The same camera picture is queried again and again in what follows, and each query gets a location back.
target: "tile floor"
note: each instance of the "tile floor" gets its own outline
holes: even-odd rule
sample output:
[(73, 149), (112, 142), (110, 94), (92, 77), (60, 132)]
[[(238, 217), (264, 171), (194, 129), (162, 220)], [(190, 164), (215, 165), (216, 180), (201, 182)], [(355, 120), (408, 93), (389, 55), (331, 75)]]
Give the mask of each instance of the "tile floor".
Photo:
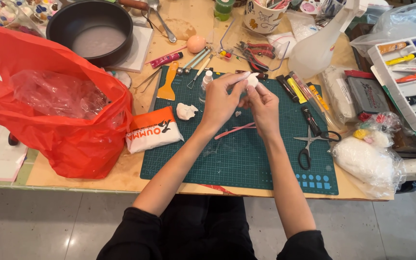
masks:
[[(0, 189), (0, 260), (93, 260), (132, 194)], [(416, 192), (390, 202), (309, 200), (330, 256), (416, 260)], [(256, 256), (273, 260), (286, 238), (271, 198), (245, 198)]]

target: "tweezers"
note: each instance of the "tweezers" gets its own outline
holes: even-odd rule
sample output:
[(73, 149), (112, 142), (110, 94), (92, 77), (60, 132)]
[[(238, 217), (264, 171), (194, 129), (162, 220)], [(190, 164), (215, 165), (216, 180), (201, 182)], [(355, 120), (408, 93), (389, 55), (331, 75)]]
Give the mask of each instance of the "tweezers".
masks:
[(152, 75), (150, 75), (146, 80), (144, 80), (141, 84), (139, 84), (139, 86), (134, 87), (135, 89), (139, 88), (140, 86), (142, 86), (142, 84), (146, 83), (148, 80), (149, 83), (147, 84), (146, 88), (144, 88), (144, 90), (141, 91), (141, 93), (143, 93), (144, 91), (146, 91), (146, 89), (150, 86), (150, 83), (152, 83), (153, 79), (155, 79), (155, 77), (157, 76), (157, 74), (160, 72), (162, 67), (158, 68), (157, 71), (155, 71)]

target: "cutting mat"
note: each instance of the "cutting mat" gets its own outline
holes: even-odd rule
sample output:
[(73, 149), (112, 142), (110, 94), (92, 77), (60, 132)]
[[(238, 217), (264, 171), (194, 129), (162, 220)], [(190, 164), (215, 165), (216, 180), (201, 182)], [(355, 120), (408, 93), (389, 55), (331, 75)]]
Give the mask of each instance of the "cutting mat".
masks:
[[(165, 84), (167, 71), (168, 66), (164, 66), (159, 86)], [(176, 94), (176, 100), (157, 98), (154, 107), (155, 110), (169, 105), (173, 107), (177, 126), (185, 140), (195, 131), (204, 110), (204, 104), (198, 99), (202, 76), (197, 79), (193, 89), (187, 87), (196, 73), (197, 71), (192, 70), (189, 75), (176, 76), (171, 85)], [(220, 75), (214, 73), (213, 77), (217, 78)], [(330, 148), (327, 142), (315, 141), (311, 144), (312, 167), (310, 170), (306, 171), (299, 167), (298, 153), (306, 146), (306, 142), (293, 139), (293, 137), (307, 136), (307, 124), (300, 110), (303, 105), (293, 103), (275, 79), (262, 81), (262, 83), (279, 97), (280, 133), (303, 192), (338, 195), (335, 168), (332, 156), (327, 152)], [(178, 103), (193, 104), (199, 112), (196, 112), (195, 117), (188, 121), (180, 120), (176, 116)], [(308, 107), (313, 111), (321, 130), (327, 130), (324, 121), (310, 105)], [(237, 111), (241, 111), (242, 114), (238, 117), (233, 115), (217, 134), (231, 130), (234, 126), (243, 126), (253, 122), (250, 110), (239, 108)], [(177, 142), (145, 151), (141, 178), (151, 179), (183, 144), (183, 142)], [(255, 129), (243, 129), (218, 140), (212, 139), (183, 182), (273, 189), (266, 149)]]

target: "black scissors handle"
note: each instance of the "black scissors handle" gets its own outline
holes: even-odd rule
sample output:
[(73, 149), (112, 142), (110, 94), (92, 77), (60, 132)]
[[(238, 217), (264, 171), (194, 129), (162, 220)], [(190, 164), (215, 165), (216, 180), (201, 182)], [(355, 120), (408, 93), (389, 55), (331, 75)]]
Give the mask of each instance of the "black scissors handle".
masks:
[[(304, 157), (305, 157), (305, 159), (306, 159), (306, 162), (307, 162), (307, 167), (306, 167), (306, 166), (304, 166), (304, 165), (301, 163), (301, 157), (302, 157), (302, 155), (304, 155)], [(303, 168), (304, 170), (309, 170), (309, 169), (311, 168), (311, 157), (309, 157), (309, 150), (308, 150), (307, 148), (304, 148), (303, 150), (301, 150), (301, 151), (299, 152), (299, 154), (298, 154), (298, 163), (299, 163), (299, 166), (300, 166), (301, 168)]]
[[(335, 134), (338, 137), (338, 139), (330, 138), (329, 137), (330, 136), (330, 133)], [(341, 135), (339, 133), (335, 132), (335, 131), (323, 131), (320, 134), (320, 137), (322, 139), (328, 140), (329, 142), (339, 142), (339, 141), (341, 141)]]

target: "red plastic bag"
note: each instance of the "red plastic bag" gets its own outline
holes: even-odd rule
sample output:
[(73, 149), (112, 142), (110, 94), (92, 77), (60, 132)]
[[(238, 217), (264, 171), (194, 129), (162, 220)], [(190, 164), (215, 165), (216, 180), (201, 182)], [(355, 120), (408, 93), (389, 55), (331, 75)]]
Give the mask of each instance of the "red plastic bag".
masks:
[[(9, 78), (24, 70), (49, 70), (91, 80), (112, 101), (92, 120), (40, 115), (14, 98)], [(0, 27), (0, 125), (39, 150), (55, 172), (67, 178), (105, 178), (124, 147), (133, 119), (132, 96), (116, 78), (68, 48)], [(111, 124), (122, 114), (123, 123)]]

